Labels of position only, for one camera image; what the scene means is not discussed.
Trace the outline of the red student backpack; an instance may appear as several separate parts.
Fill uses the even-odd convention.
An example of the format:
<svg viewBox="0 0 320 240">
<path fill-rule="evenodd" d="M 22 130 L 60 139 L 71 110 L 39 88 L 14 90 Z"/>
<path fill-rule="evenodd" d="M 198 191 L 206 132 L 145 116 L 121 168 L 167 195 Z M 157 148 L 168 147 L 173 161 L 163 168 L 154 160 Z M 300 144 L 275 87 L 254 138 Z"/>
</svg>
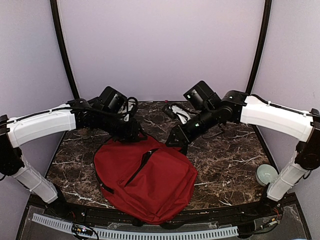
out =
<svg viewBox="0 0 320 240">
<path fill-rule="evenodd" d="M 109 138 L 93 157 L 104 198 L 148 224 L 170 221 L 190 202 L 198 171 L 178 148 L 153 136 L 139 142 Z"/>
</svg>

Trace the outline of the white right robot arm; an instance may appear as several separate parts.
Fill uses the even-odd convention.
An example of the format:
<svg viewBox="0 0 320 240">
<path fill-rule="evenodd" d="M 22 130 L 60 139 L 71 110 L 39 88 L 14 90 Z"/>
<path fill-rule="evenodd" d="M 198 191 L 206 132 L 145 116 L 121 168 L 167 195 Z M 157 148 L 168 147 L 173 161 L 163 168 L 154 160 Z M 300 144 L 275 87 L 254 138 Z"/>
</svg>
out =
<svg viewBox="0 0 320 240">
<path fill-rule="evenodd" d="M 212 127 L 226 123 L 252 125 L 262 138 L 277 167 L 278 176 L 267 184 L 264 199 L 255 213 L 266 217 L 290 189 L 320 166 L 320 112 L 300 110 L 265 100 L 256 94 L 230 90 L 223 97 L 201 80 L 184 93 L 193 110 L 179 103 L 163 107 L 180 123 L 169 133 L 170 147 L 190 145 Z"/>
</svg>

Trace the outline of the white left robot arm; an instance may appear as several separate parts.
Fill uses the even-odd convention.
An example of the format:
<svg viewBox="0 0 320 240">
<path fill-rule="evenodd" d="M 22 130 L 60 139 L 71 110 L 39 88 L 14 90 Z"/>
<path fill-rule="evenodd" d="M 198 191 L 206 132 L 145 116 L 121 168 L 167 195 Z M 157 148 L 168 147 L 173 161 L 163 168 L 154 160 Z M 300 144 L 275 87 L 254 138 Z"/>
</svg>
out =
<svg viewBox="0 0 320 240">
<path fill-rule="evenodd" d="M 12 177 L 60 218 L 71 213 L 61 190 L 41 174 L 24 154 L 26 146 L 59 133 L 95 129 L 119 141 L 138 142 L 143 130 L 135 119 L 138 100 L 107 86 L 90 100 L 77 98 L 20 117 L 0 117 L 0 173 Z"/>
</svg>

